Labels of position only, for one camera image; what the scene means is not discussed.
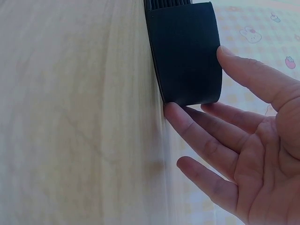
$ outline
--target palm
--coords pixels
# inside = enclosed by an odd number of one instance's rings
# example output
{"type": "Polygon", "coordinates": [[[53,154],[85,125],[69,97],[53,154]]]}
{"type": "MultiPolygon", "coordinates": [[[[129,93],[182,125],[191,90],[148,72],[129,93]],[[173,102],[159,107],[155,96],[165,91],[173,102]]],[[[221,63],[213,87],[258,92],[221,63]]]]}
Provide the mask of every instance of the palm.
{"type": "Polygon", "coordinates": [[[218,58],[228,75],[272,103],[278,114],[265,117],[220,103],[203,105],[206,113],[167,105],[172,126],[228,181],[189,157],[178,166],[212,201],[247,224],[298,224],[300,83],[221,50],[218,58]]]}

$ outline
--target light wood grain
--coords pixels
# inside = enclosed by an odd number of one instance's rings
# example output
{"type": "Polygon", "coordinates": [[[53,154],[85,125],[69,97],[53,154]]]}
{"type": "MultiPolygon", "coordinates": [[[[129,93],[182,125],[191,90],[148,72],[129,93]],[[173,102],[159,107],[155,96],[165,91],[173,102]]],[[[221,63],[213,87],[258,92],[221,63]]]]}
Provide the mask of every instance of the light wood grain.
{"type": "Polygon", "coordinates": [[[142,0],[0,0],[0,68],[0,224],[184,224],[142,0]]]}

